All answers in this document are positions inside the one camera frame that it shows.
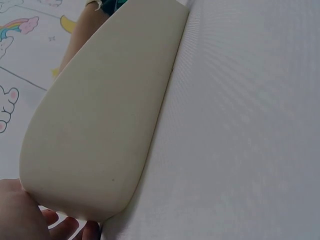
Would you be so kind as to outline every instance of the skin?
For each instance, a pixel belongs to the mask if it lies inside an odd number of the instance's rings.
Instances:
[[[40,211],[38,204],[22,189],[19,179],[0,180],[0,240],[68,240],[79,223],[67,217],[57,226],[59,217],[51,210]],[[87,222],[73,240],[98,240],[99,225]]]
[[[61,62],[59,72],[61,72],[89,38],[101,27],[110,17],[98,8],[97,2],[89,3],[81,13],[75,28],[71,34],[68,48]]]

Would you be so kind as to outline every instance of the beige foam piece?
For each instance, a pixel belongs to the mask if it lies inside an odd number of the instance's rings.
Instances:
[[[21,183],[41,205],[93,221],[126,207],[188,12],[175,0],[129,0],[56,79],[20,155]]]

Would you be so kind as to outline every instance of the hand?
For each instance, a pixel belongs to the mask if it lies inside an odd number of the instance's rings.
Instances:
[[[52,229],[59,217],[51,210],[40,211],[26,193],[19,179],[0,180],[0,240],[68,240],[79,227],[77,220],[67,217]],[[99,225],[87,222],[73,240],[97,240]]]

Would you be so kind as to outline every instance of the play mat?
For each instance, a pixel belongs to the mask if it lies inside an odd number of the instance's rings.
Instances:
[[[24,134],[83,8],[84,0],[0,0],[0,179],[19,176]]]

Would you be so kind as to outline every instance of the rainbow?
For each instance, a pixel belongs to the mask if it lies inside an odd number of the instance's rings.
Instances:
[[[21,33],[22,30],[21,30],[20,26],[24,23],[28,24],[28,22],[31,19],[32,18],[19,18],[19,19],[16,19],[16,20],[13,20],[13,21],[7,23],[4,26],[0,26],[0,41],[7,38],[8,31],[16,31],[16,32]]]

